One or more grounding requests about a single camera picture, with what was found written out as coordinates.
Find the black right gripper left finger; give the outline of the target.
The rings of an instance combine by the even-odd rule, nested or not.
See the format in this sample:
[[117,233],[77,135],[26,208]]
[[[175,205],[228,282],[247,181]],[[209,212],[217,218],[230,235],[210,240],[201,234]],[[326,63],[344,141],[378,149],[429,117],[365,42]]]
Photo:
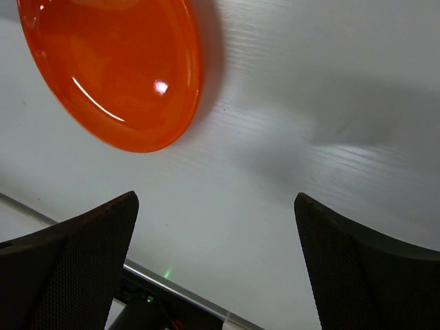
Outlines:
[[2,329],[104,329],[138,216],[127,192],[1,243]]

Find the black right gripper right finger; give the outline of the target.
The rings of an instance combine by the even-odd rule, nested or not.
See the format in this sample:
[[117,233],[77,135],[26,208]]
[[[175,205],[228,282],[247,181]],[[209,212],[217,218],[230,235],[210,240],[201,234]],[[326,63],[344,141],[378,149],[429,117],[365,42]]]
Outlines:
[[300,193],[294,214],[322,329],[438,329],[439,252]]

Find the orange round plate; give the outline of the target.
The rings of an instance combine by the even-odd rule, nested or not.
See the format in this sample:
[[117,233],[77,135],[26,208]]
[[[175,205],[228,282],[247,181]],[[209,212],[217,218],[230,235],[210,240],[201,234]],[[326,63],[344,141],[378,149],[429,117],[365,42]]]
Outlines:
[[190,126],[203,56],[188,1],[19,1],[34,62],[65,110],[123,151],[150,153]]

